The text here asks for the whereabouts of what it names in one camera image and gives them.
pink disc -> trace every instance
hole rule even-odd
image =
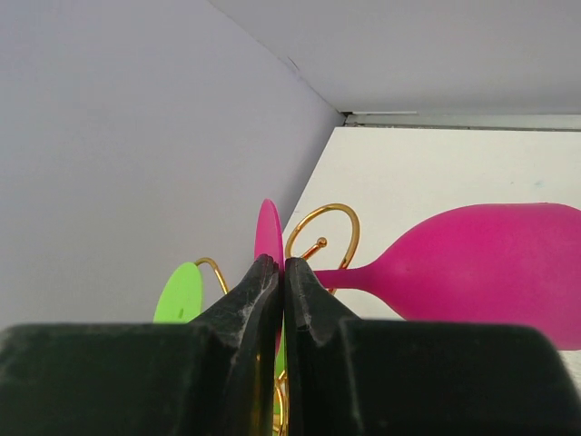
[[[281,273],[284,271],[281,220],[276,205],[269,199],[262,202],[256,223],[254,259],[261,254],[268,254],[279,265]]]

gray wall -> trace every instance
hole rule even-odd
[[[211,0],[341,111],[581,113],[579,0]]]
[[[201,256],[234,285],[341,122],[205,1],[2,2],[0,326],[150,320]]]

lime green disc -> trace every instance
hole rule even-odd
[[[189,322],[202,313],[203,281],[194,263],[183,263],[163,288],[153,322]]]

curved gold wire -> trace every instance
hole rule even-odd
[[[290,233],[289,239],[287,240],[287,243],[284,247],[284,256],[286,258],[292,257],[292,246],[294,245],[294,242],[296,241],[297,236],[299,236],[299,233],[302,231],[302,229],[304,229],[308,223],[310,223],[312,220],[317,218],[319,215],[321,215],[323,213],[330,212],[330,211],[344,212],[348,215],[348,217],[351,220],[351,240],[349,242],[349,247],[347,248],[347,252],[343,256],[343,259],[341,259],[341,263],[339,264],[339,269],[342,270],[342,269],[345,269],[349,266],[349,264],[353,260],[353,256],[355,255],[355,252],[357,251],[357,246],[359,245],[359,235],[360,235],[361,229],[360,229],[360,225],[359,225],[359,217],[357,216],[355,211],[343,203],[325,204],[324,206],[321,206],[320,208],[315,209],[314,211],[309,213],[307,216],[305,216],[300,221],[300,223],[298,223],[297,226]],[[324,240],[324,245],[319,246],[319,242],[321,240]],[[325,238],[319,238],[319,240],[317,241],[317,244],[315,244],[311,248],[309,248],[309,250],[307,250],[307,252],[305,252],[305,254],[308,254],[309,257],[311,257],[320,248],[322,248],[326,245],[327,245],[327,240]],[[336,289],[329,289],[329,292],[332,294],[334,294],[335,291],[337,291],[337,290]]]
[[[280,379],[274,379],[274,387],[276,388],[276,396],[277,399],[279,401],[279,405],[281,408],[281,412],[279,414],[275,413],[274,414],[274,418],[278,418],[278,425],[277,424],[272,424],[272,430],[276,431],[276,433],[278,435],[282,435],[285,432],[285,428],[286,428],[286,399],[285,399],[285,395],[284,393],[282,393],[282,388],[281,388],[281,381]]]
[[[198,259],[194,263],[197,266],[200,266],[202,263],[208,263],[211,266],[211,268],[214,270],[214,274],[216,274],[216,278],[218,279],[218,282],[220,283],[220,286],[221,286],[224,294],[228,293],[228,285],[226,284],[226,280],[224,279],[224,276],[222,275],[222,271],[220,271],[220,268],[218,267],[218,263],[216,263],[210,257],[201,257],[200,259]]]

gold wire loop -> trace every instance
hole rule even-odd
[[[276,396],[279,401],[281,412],[279,414],[276,413],[274,414],[274,418],[275,419],[278,418],[278,424],[276,423],[273,424],[272,429],[276,431],[277,434],[279,435],[284,434],[286,430],[286,420],[287,420],[285,395],[284,393],[282,393],[281,385],[282,385],[281,380],[275,378],[274,387],[276,388]]]
[[[218,263],[216,263],[210,257],[201,257],[200,259],[198,259],[194,263],[197,266],[200,266],[202,263],[208,263],[211,266],[211,268],[213,269],[214,274],[216,274],[216,278],[218,279],[218,282],[220,283],[220,286],[221,286],[224,294],[228,293],[228,285],[226,284],[226,280],[224,279],[224,276],[222,275],[222,271],[220,271],[220,268],[218,267]]]
[[[341,259],[341,263],[339,264],[339,269],[342,270],[342,269],[345,269],[349,266],[349,264],[353,260],[353,256],[355,255],[355,252],[357,251],[357,246],[359,245],[359,235],[360,235],[361,228],[359,225],[359,217],[357,216],[355,211],[343,203],[325,204],[324,206],[321,206],[320,208],[315,209],[314,211],[309,213],[307,216],[305,216],[302,219],[302,221],[300,221],[300,223],[298,223],[297,226],[290,233],[289,239],[287,240],[287,243],[284,247],[284,256],[286,258],[292,257],[292,246],[294,245],[294,242],[296,241],[297,236],[299,236],[299,233],[302,231],[302,229],[304,229],[308,223],[310,223],[312,220],[317,218],[319,215],[321,215],[323,213],[330,212],[330,211],[344,212],[351,219],[351,240],[349,242],[349,247],[347,248],[347,252],[345,253],[345,256],[343,256],[343,259]],[[324,240],[323,245],[319,244],[319,242],[321,242],[321,240]],[[309,257],[311,257],[320,248],[322,248],[326,245],[327,245],[327,240],[325,238],[319,238],[317,243],[315,245],[313,245],[312,247],[310,247],[309,250],[307,250],[307,252],[305,252],[302,255],[302,257],[305,259],[308,259],[308,257],[305,257],[305,255],[308,255]],[[334,294],[335,291],[337,291],[337,290],[336,289],[329,289],[330,293]]]

